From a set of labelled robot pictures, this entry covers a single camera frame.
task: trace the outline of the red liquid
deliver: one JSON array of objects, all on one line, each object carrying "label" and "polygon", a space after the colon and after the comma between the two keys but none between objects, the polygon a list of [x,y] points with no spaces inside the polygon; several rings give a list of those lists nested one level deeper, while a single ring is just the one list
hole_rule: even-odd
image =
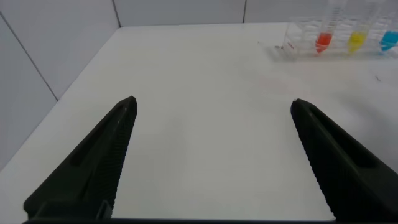
[{"label": "red liquid", "polygon": [[322,51],[326,50],[329,47],[332,36],[333,36],[332,34],[327,34],[327,33],[321,33],[319,35],[319,38],[315,44],[318,53],[321,53]]}]

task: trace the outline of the white tile wall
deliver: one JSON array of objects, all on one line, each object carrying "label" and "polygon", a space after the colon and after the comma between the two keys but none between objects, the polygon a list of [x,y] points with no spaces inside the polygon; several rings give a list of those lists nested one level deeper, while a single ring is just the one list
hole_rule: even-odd
[{"label": "white tile wall", "polygon": [[0,17],[0,170],[56,102]]},{"label": "white tile wall", "polygon": [[242,23],[245,0],[115,0],[122,26]]},{"label": "white tile wall", "polygon": [[0,7],[57,98],[119,27],[112,0],[0,0]]},{"label": "white tile wall", "polygon": [[[288,22],[297,16],[321,16],[327,0],[248,0],[245,22]],[[364,0],[348,0],[346,13],[355,15]],[[398,10],[397,0],[387,0],[382,13]]]}]

